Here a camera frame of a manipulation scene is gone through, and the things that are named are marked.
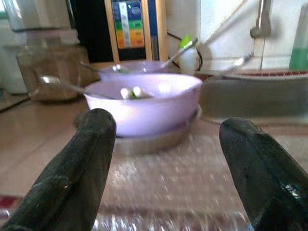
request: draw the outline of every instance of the colorful label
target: colorful label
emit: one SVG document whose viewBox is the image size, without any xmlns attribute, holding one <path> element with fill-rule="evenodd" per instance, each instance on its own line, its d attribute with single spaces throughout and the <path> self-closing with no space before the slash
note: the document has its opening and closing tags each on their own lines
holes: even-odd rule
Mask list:
<svg viewBox="0 0 308 231">
<path fill-rule="evenodd" d="M 140 1 L 114 2 L 113 13 L 118 48 L 129 49 L 144 47 Z"/>
</svg>

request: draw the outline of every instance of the electrical cord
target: electrical cord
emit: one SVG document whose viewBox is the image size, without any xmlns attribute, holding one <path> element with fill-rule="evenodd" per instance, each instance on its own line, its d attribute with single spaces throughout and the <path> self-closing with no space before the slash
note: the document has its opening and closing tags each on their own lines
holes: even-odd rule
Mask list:
<svg viewBox="0 0 308 231">
<path fill-rule="evenodd" d="M 171 37 L 173 37 L 173 38 L 175 38 L 175 39 L 177 39 L 177 40 L 182 40 L 179 36 L 176 36 L 176 35 L 174 35 L 174 34 L 171 34 L 170 32 L 168 32 L 167 31 L 167 35 L 169 35 L 169 36 L 171 36 Z M 198 66 L 198 68 L 197 68 L 197 71 L 200 71 L 200 69 L 201 69 L 201 67 L 202 67 L 202 65 L 203 65 L 203 57 L 202 57 L 202 55 L 201 55 L 201 53 L 200 53 L 200 51 L 196 48 L 196 50 L 197 50 L 197 53 L 198 53 L 198 56 L 199 56 L 199 66 Z M 180 67 L 179 66 L 179 64 L 177 64 L 176 62 L 172 62 L 175 66 L 177 66 L 178 68 Z"/>
</svg>

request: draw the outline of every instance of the lavender bowl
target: lavender bowl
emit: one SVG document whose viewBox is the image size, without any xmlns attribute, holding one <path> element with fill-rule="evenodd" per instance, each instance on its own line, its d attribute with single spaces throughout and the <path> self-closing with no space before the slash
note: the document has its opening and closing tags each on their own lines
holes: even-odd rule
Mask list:
<svg viewBox="0 0 308 231">
<path fill-rule="evenodd" d="M 130 70 L 129 74 L 151 74 L 151 73 L 169 73 L 169 68 L 161 68 L 162 61 L 129 61 L 121 63 L 121 67 Z M 127 75 L 125 73 L 115 73 L 112 66 L 102 69 L 100 73 L 102 81 L 112 80 L 113 77 Z"/>
<path fill-rule="evenodd" d="M 86 87 L 92 92 L 104 93 L 118 100 L 85 95 L 89 108 L 109 111 L 116 121 L 116 134 L 122 137 L 151 136 L 171 130 L 197 110 L 200 88 L 182 93 L 202 81 L 180 74 L 144 74 L 115 77 L 107 82 L 96 82 Z M 154 98 L 122 100 L 122 87 L 140 86 Z"/>
</svg>

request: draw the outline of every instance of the countertop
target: countertop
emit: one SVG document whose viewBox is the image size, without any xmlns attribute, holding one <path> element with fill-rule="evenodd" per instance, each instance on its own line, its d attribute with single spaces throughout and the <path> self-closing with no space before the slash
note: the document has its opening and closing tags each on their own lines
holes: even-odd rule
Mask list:
<svg viewBox="0 0 308 231">
<path fill-rule="evenodd" d="M 87 109 L 80 98 L 64 104 L 27 101 L 0 113 L 0 195 L 24 196 L 72 138 L 76 116 Z M 173 149 L 155 154 L 114 152 L 102 204 L 244 213 L 218 128 L 202 118 Z M 308 171 L 308 127 L 262 128 Z"/>
</svg>

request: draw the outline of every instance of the sink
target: sink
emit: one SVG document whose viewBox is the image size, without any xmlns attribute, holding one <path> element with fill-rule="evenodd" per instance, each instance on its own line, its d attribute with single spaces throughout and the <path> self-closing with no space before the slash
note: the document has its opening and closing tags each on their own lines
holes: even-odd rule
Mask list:
<svg viewBox="0 0 308 231">
<path fill-rule="evenodd" d="M 307 124 L 308 78 L 289 80 L 208 79 L 202 87 L 203 119 L 221 123 L 245 117 L 257 124 Z"/>
</svg>

